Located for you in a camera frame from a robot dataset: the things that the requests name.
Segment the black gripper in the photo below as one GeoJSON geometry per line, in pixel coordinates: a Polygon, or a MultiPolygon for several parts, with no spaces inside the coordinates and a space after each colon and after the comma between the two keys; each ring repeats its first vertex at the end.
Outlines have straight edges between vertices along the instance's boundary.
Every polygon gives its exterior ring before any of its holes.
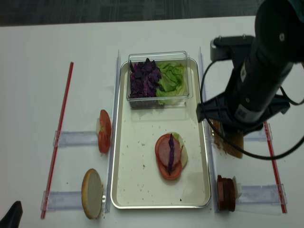
{"type": "Polygon", "coordinates": [[[223,137],[237,133],[243,135],[259,131],[264,122],[278,113],[285,114],[290,104],[282,95],[275,95],[270,104],[263,111],[250,111],[239,104],[235,111],[230,109],[228,99],[224,93],[197,105],[196,114],[198,122],[211,119],[221,123],[219,130],[223,137]]]}

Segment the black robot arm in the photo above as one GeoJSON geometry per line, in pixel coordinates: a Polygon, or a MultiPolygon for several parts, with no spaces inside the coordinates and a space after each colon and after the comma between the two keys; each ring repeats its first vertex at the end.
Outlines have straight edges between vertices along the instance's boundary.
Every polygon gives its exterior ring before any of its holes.
{"type": "Polygon", "coordinates": [[[303,1],[264,1],[256,14],[255,35],[213,39],[210,58],[231,60],[233,70],[225,91],[197,106],[199,122],[215,120],[227,134],[246,134],[286,113],[290,104],[277,91],[293,65],[304,60],[303,1]]]}

